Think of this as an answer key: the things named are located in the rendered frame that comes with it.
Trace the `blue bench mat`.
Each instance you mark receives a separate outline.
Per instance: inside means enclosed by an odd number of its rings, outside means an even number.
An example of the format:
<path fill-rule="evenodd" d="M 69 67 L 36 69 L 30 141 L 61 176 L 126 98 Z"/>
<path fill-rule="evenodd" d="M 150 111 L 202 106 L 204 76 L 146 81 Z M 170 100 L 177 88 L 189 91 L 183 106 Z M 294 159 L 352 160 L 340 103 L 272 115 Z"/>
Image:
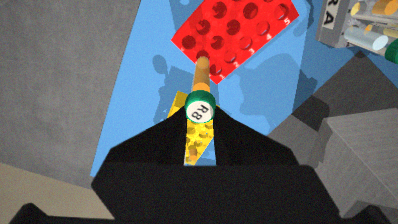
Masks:
<path fill-rule="evenodd" d="M 170 40 L 204 0 L 141 0 L 90 176 L 111 147 L 167 119 L 178 91 L 190 94 L 195 63 Z M 216 105 L 268 135 L 359 50 L 398 89 L 398 64 L 359 46 L 315 40 L 323 0 L 291 0 L 299 13 L 217 85 Z"/>

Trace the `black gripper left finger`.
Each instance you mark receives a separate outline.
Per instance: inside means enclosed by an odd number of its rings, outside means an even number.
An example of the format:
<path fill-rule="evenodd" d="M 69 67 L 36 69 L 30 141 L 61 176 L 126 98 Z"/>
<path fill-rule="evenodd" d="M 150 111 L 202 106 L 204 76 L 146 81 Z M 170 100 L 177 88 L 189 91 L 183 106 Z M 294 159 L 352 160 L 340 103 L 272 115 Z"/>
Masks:
<path fill-rule="evenodd" d="M 187 117 L 182 106 L 169 118 L 112 147 L 102 164 L 139 162 L 184 165 L 186 140 Z"/>

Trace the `yellow rack with round wells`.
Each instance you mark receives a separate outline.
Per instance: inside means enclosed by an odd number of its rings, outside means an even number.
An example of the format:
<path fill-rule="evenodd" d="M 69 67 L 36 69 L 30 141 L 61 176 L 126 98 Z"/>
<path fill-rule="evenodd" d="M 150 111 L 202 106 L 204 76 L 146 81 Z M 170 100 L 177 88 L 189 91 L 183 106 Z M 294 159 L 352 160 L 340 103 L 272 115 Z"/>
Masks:
<path fill-rule="evenodd" d="M 188 94 L 178 91 L 168 117 L 174 114 L 182 106 L 185 105 L 185 100 Z M 172 112 L 171 112 L 172 111 Z M 186 140 L 186 162 L 189 164 L 189 150 L 196 149 L 198 151 L 198 159 L 213 138 L 213 119 L 207 123 L 198 124 L 190 121 L 187 118 L 187 140 Z M 212 124 L 212 125 L 211 125 Z M 192 128 L 193 127 L 193 128 Z M 207 134 L 206 134 L 207 132 Z M 199 140 L 199 141 L 198 141 Z M 197 141 L 198 143 L 195 143 Z M 202 142 L 201 142 L 202 141 Z M 201 143 L 200 143 L 201 142 Z"/>

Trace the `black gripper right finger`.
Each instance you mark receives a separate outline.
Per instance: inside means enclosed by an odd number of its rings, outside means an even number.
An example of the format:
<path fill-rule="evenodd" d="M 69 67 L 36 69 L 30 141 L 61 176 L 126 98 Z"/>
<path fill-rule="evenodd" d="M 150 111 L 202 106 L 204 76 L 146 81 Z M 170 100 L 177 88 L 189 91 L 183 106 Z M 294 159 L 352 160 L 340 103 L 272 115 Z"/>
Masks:
<path fill-rule="evenodd" d="M 233 119 L 218 106 L 213 138 L 216 165 L 229 165 L 229 154 L 230 165 L 300 165 L 290 148 Z"/>

